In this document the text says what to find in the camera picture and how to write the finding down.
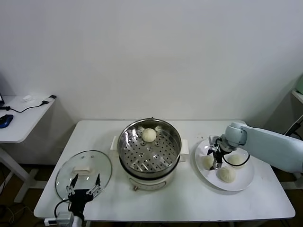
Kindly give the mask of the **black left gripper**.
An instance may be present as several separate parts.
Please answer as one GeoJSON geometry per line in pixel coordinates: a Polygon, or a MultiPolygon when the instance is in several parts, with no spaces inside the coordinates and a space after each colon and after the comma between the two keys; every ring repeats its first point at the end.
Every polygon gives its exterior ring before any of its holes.
{"type": "Polygon", "coordinates": [[[82,215],[84,208],[88,202],[93,200],[93,195],[98,195],[100,192],[100,174],[98,174],[95,184],[91,189],[77,189],[75,190],[75,185],[78,180],[79,174],[71,180],[70,185],[66,186],[66,191],[68,193],[68,199],[71,202],[70,211],[74,215],[82,215]]]}

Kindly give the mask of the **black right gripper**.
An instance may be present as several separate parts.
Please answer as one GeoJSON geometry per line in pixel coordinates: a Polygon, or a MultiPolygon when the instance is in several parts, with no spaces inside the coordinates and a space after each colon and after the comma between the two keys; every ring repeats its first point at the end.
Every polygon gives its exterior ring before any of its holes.
{"type": "Polygon", "coordinates": [[[207,155],[213,155],[214,162],[213,165],[210,167],[210,171],[212,170],[218,170],[222,167],[223,163],[223,154],[220,150],[220,148],[209,148],[207,155]]]}

